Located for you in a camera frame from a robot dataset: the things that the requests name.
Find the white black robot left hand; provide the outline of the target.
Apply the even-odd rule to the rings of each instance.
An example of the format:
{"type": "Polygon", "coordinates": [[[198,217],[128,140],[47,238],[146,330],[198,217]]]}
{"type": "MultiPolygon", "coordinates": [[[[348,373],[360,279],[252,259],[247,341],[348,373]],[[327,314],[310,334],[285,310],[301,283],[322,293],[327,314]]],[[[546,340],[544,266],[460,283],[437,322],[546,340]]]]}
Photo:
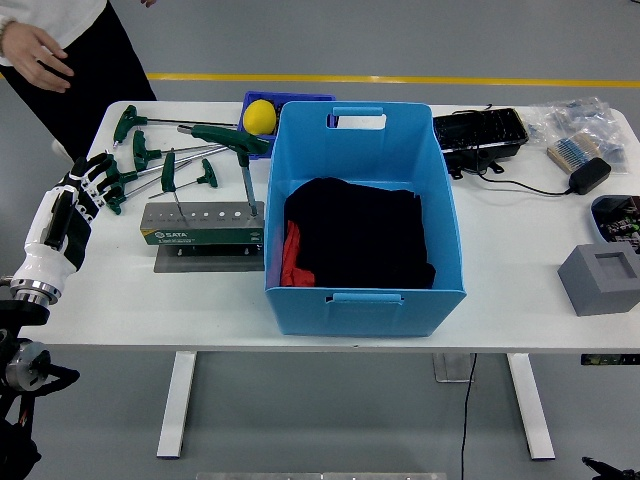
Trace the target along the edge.
{"type": "Polygon", "coordinates": [[[84,262],[91,223],[108,200],[121,192],[108,170],[113,158],[100,153],[78,158],[38,207],[25,240],[25,260],[10,282],[12,296],[60,298],[67,278],[84,262]]]}

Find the person's right hand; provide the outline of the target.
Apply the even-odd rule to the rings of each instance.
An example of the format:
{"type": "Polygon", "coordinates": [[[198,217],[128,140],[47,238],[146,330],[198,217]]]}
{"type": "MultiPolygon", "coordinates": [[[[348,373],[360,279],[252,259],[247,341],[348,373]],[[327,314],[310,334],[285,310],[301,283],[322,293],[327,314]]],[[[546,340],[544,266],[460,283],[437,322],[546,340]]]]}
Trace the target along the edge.
{"type": "Polygon", "coordinates": [[[46,31],[11,21],[1,35],[1,52],[29,84],[65,93],[74,71],[65,63],[68,55],[46,31]]]}

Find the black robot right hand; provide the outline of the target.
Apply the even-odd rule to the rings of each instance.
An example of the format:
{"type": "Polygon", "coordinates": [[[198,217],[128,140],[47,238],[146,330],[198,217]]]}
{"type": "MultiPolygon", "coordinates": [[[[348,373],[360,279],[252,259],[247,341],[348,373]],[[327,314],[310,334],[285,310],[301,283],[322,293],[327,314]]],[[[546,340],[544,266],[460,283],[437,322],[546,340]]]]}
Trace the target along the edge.
{"type": "Polygon", "coordinates": [[[605,462],[598,461],[591,457],[584,456],[582,458],[584,465],[592,469],[596,476],[594,480],[638,480],[639,472],[633,469],[620,470],[614,466],[611,466],[605,462]]]}

